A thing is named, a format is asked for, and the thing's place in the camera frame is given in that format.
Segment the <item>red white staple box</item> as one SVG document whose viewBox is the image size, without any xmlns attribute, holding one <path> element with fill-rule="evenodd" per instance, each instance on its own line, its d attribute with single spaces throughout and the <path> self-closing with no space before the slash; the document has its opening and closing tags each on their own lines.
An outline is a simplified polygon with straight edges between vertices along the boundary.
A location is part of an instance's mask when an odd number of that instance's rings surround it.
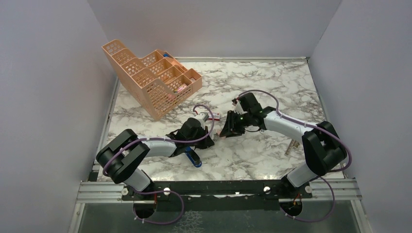
<svg viewBox="0 0 412 233">
<path fill-rule="evenodd" d="M 208 116 L 208 120 L 220 121 L 220 119 L 221 119 L 220 113 L 212 113 L 211 115 Z"/>
</svg>

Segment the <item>blue black stapler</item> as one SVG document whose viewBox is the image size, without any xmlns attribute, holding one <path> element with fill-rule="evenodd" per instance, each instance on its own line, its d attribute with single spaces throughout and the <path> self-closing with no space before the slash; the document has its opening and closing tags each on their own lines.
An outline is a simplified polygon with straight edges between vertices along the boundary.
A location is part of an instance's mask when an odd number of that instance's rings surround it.
<svg viewBox="0 0 412 233">
<path fill-rule="evenodd" d="M 192 149 L 191 147 L 187 147 L 185 150 L 185 155 L 188 157 L 188 159 L 191 161 L 191 163 L 199 168 L 202 166 L 202 161 L 198 154 Z"/>
</svg>

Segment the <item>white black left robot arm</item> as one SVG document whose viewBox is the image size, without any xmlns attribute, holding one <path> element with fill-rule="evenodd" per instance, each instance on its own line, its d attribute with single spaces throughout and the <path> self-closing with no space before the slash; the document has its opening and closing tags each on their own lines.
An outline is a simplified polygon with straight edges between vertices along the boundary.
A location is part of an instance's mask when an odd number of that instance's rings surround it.
<svg viewBox="0 0 412 233">
<path fill-rule="evenodd" d="M 116 183 L 124 183 L 134 189 L 140 199 L 147 199 L 153 192 L 153 181 L 138 168 L 146 157 L 175 157 L 190 154 L 194 165 L 201 160 L 195 149 L 208 149 L 214 146 L 211 131 L 205 120 L 190 117 L 180 129 L 160 138 L 146 138 L 126 129 L 101 149 L 96 160 L 103 168 L 103 174 Z"/>
</svg>

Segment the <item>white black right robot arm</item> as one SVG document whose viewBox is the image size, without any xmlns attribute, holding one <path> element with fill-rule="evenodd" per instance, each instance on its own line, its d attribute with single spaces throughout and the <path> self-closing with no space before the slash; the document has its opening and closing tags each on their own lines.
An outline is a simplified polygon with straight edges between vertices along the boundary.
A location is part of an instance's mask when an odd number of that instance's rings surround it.
<svg viewBox="0 0 412 233">
<path fill-rule="evenodd" d="M 311 125 L 282 115 L 273 107 L 250 110 L 243 114 L 228 111 L 219 136 L 241 136 L 249 126 L 281 133 L 303 146 L 305 161 L 282 178 L 280 191 L 288 198 L 297 194 L 305 183 L 331 172 L 349 155 L 349 150 L 339 139 L 330 122 L 323 121 Z"/>
</svg>

